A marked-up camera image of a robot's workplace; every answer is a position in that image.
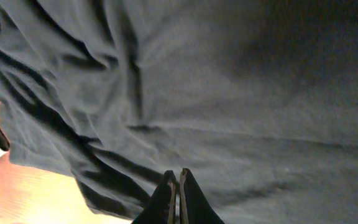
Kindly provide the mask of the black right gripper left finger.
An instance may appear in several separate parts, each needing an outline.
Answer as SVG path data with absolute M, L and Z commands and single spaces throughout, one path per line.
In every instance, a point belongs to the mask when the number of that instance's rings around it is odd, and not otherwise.
M 164 173 L 148 205 L 132 224 L 175 224 L 177 181 L 172 170 Z

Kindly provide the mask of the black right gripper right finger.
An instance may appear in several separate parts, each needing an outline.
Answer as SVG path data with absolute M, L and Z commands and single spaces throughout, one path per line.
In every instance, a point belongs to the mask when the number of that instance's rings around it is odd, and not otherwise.
M 191 170 L 180 175 L 180 222 L 182 224 L 224 224 L 208 203 Z

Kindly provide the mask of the black t-shirt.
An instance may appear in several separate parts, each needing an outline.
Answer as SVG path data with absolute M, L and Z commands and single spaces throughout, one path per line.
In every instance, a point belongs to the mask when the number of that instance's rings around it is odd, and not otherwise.
M 0 1 L 0 102 L 94 212 L 187 167 L 226 223 L 358 223 L 358 1 Z

